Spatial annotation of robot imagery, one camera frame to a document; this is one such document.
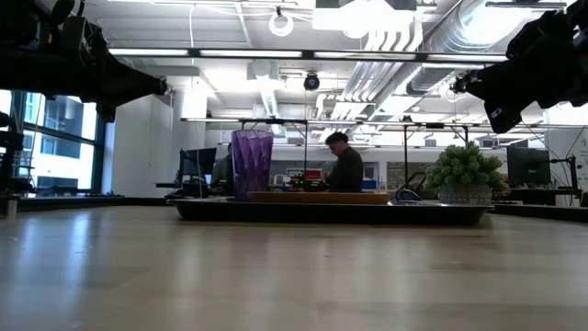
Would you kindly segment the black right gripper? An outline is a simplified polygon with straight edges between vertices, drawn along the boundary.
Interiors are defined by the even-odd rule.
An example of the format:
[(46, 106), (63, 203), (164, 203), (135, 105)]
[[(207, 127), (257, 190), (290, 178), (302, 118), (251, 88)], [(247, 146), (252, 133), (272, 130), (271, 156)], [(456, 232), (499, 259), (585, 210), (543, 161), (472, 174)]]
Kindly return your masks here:
[(526, 54), (526, 99), (515, 95), (515, 63), (505, 61), (465, 76), (467, 93), (481, 99), (494, 133), (506, 133), (521, 120), (523, 108), (537, 103), (551, 108), (569, 102), (578, 108), (587, 103), (587, 54), (576, 50), (535, 50)]

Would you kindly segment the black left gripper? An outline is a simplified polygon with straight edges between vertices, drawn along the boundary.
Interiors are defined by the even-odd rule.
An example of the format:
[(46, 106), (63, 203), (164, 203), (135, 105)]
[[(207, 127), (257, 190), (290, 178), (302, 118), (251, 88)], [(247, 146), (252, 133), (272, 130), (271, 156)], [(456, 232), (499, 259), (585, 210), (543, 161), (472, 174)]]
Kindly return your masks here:
[(164, 95), (166, 79), (119, 63), (108, 52), (84, 61), (58, 52), (42, 54), (42, 94), (96, 102), (104, 122), (114, 122), (119, 106), (149, 95)]

